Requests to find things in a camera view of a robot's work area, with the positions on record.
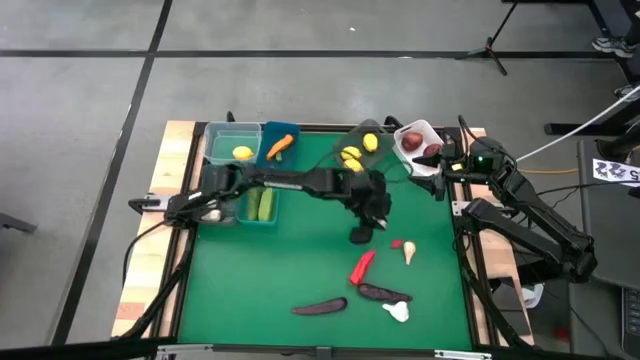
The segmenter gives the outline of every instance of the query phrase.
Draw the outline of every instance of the green cucumber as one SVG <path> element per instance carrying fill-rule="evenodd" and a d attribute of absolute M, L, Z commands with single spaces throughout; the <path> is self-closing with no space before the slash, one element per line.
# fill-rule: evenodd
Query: green cucumber
<path fill-rule="evenodd" d="M 271 209 L 273 208 L 273 188 L 267 188 L 260 198 L 260 209 L 258 209 L 258 220 L 271 220 Z"/>
<path fill-rule="evenodd" d="M 258 218 L 258 208 L 263 191 L 262 187 L 255 187 L 247 191 L 247 220 L 255 221 Z"/>

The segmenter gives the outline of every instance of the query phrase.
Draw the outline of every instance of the black eggplant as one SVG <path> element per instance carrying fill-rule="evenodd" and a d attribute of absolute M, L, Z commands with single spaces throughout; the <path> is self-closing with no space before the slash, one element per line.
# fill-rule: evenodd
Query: black eggplant
<path fill-rule="evenodd" d="M 360 285 L 358 285 L 358 292 L 360 293 L 360 295 L 368 297 L 369 299 L 390 303 L 413 300 L 413 297 L 411 295 L 402 294 L 367 283 L 361 283 Z"/>
<path fill-rule="evenodd" d="M 340 297 L 319 304 L 301 306 L 291 309 L 298 315 L 322 315 L 342 311 L 347 308 L 347 299 Z"/>

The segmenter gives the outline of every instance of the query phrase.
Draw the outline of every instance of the white cable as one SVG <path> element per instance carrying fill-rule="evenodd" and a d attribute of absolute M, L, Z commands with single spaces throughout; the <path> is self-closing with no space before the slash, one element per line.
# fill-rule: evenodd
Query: white cable
<path fill-rule="evenodd" d="M 565 136 L 555 139 L 554 141 L 548 143 L 547 145 L 542 146 L 539 149 L 536 149 L 530 153 L 528 153 L 527 155 L 521 156 L 519 157 L 516 161 L 520 162 L 530 156 L 533 156 L 537 153 L 539 153 L 542 150 L 545 150 L 548 147 L 551 147 L 557 143 L 559 143 L 560 141 L 572 136 L 573 134 L 577 133 L 578 131 L 586 128 L 587 126 L 591 125 L 591 123 L 596 122 L 598 120 L 600 120 L 601 117 L 603 117 L 604 115 L 606 115 L 609 111 L 613 110 L 616 106 L 620 105 L 621 103 L 623 103 L 625 100 L 627 100 L 631 95 L 635 94 L 636 91 L 640 90 L 640 86 L 636 87 L 635 89 L 631 90 L 631 92 L 629 92 L 627 95 L 623 96 L 620 100 L 616 101 L 613 105 L 609 106 L 605 111 L 601 112 L 600 114 L 598 114 L 596 117 L 594 117 L 593 119 L 587 121 L 586 123 L 582 124 L 581 126 L 579 126 L 577 129 L 573 130 L 572 132 L 566 134 Z"/>

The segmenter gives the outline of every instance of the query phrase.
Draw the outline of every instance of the green table surface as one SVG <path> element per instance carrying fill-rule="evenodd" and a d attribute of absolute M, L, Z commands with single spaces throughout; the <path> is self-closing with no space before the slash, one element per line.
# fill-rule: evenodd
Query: green table surface
<path fill-rule="evenodd" d="M 297 168 L 311 168 L 339 134 L 305 133 L 296 141 Z M 376 168 L 398 164 L 393 153 Z M 326 166 L 336 166 L 333 160 Z M 408 175 L 402 166 L 388 179 Z M 180 325 L 180 343 L 470 350 L 471 342 L 453 229 L 446 201 L 411 182 L 389 184 L 386 231 L 353 245 L 357 219 L 337 201 L 280 190 L 273 227 L 200 226 Z M 393 239 L 412 240 L 407 266 Z M 410 318 L 393 319 L 382 303 L 360 296 L 348 277 L 375 248 L 365 281 L 414 297 Z M 299 316 L 291 308 L 344 296 L 346 310 Z"/>

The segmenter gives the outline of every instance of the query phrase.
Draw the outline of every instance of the shoe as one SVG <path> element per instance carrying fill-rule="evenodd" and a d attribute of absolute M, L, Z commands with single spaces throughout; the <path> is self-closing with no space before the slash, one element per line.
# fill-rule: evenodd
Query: shoe
<path fill-rule="evenodd" d="M 625 85 L 623 87 L 619 87 L 615 90 L 613 90 L 613 95 L 615 95 L 618 99 L 622 99 L 623 97 L 625 97 L 628 93 L 631 92 L 631 90 L 635 89 L 634 85 Z M 633 95 L 629 96 L 625 102 L 632 102 L 635 100 L 640 99 L 640 90 L 636 91 L 633 93 Z"/>
<path fill-rule="evenodd" d="M 636 51 L 636 45 L 627 44 L 622 36 L 595 38 L 591 42 L 591 46 L 603 53 L 614 53 L 616 56 L 626 59 L 632 57 L 633 52 Z"/>

